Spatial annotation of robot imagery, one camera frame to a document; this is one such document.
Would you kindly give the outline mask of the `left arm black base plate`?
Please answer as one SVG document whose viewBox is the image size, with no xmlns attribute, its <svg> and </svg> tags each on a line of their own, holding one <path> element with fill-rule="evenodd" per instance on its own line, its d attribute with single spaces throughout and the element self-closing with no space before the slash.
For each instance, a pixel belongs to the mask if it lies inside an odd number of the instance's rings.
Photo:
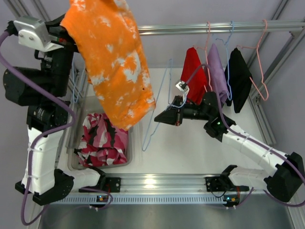
<svg viewBox="0 0 305 229">
<path fill-rule="evenodd" d="M 119 193 L 121 190 L 120 177 L 103 177 L 95 186 L 87 186 L 79 189 L 79 192 L 92 192 L 88 189 L 98 190 L 99 192 L 106 191 L 108 193 Z"/>
</svg>

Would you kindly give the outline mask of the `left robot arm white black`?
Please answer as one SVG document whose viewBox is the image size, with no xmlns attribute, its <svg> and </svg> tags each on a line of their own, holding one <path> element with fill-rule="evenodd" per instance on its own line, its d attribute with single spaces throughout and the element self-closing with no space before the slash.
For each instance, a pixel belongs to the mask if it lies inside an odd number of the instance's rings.
<svg viewBox="0 0 305 229">
<path fill-rule="evenodd" d="M 62 17 L 43 22 L 22 16 L 8 22 L 1 41 L 15 35 L 19 44 L 32 48 L 39 60 L 39 69 L 13 67 L 4 58 L 6 67 L 3 86 L 6 99 L 27 107 L 28 158 L 24 177 L 15 184 L 23 195 L 32 194 L 41 206 L 59 201 L 73 191 L 100 192 L 106 182 L 98 168 L 63 171 L 56 167 L 57 150 L 64 130 L 75 118 L 70 102 L 64 100 L 77 45 L 61 26 Z"/>
</svg>

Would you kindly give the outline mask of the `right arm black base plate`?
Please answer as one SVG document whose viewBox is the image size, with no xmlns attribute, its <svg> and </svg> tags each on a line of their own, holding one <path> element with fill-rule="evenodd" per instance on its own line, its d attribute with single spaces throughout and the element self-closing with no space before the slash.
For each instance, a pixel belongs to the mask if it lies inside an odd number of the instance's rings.
<svg viewBox="0 0 305 229">
<path fill-rule="evenodd" d="M 225 191 L 249 191 L 248 186 L 235 186 L 228 178 L 220 176 L 212 176 L 205 178 L 206 188 L 208 192 L 225 192 Z"/>
</svg>

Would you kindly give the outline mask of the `light blue wire hanger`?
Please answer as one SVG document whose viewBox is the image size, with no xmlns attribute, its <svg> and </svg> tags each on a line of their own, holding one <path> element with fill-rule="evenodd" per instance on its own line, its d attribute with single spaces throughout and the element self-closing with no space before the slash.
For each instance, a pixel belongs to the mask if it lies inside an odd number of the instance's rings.
<svg viewBox="0 0 305 229">
<path fill-rule="evenodd" d="M 83 85 L 85 82 L 85 76 L 86 76 L 86 68 L 85 65 L 83 66 L 81 75 L 78 76 L 78 69 L 76 68 L 76 64 L 74 61 L 74 57 L 72 59 L 72 66 L 71 66 L 71 70 L 72 70 L 72 102 L 74 104 L 78 103 L 78 100 L 80 98 L 81 92 L 83 90 Z"/>
</svg>

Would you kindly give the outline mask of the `pink camouflage trousers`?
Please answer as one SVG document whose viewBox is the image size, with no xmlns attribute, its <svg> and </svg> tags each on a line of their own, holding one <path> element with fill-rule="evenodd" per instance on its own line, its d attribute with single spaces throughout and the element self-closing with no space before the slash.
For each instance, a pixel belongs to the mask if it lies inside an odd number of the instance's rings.
<svg viewBox="0 0 305 229">
<path fill-rule="evenodd" d="M 81 140 L 74 154 L 84 167 L 109 167 L 128 162 L 128 131 L 114 126 L 103 113 L 88 114 L 82 124 Z"/>
</svg>

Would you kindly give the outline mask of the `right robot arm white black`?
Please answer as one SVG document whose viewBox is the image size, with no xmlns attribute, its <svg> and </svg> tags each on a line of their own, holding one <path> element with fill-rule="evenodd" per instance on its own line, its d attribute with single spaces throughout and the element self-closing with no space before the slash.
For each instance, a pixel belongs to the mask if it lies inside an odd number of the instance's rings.
<svg viewBox="0 0 305 229">
<path fill-rule="evenodd" d="M 273 200 L 292 206 L 290 200 L 305 182 L 303 159 L 298 153 L 278 151 L 245 132 L 222 113 L 214 92 L 205 93 L 200 105 L 183 104 L 182 100 L 181 96 L 175 96 L 173 103 L 154 121 L 174 126 L 181 125 L 184 119 L 206 121 L 204 129 L 210 137 L 231 146 L 260 166 L 260 169 L 249 169 L 229 165 L 219 176 L 225 189 L 238 186 L 261 189 Z"/>
</svg>

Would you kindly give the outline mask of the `orange white trousers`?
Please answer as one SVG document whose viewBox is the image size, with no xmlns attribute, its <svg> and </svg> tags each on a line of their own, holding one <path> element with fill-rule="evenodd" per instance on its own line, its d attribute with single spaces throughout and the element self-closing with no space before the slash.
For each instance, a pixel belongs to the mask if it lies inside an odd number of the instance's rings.
<svg viewBox="0 0 305 229">
<path fill-rule="evenodd" d="M 72 0 L 61 25 L 75 41 L 110 121 L 128 130 L 156 106 L 136 20 L 124 0 Z"/>
</svg>

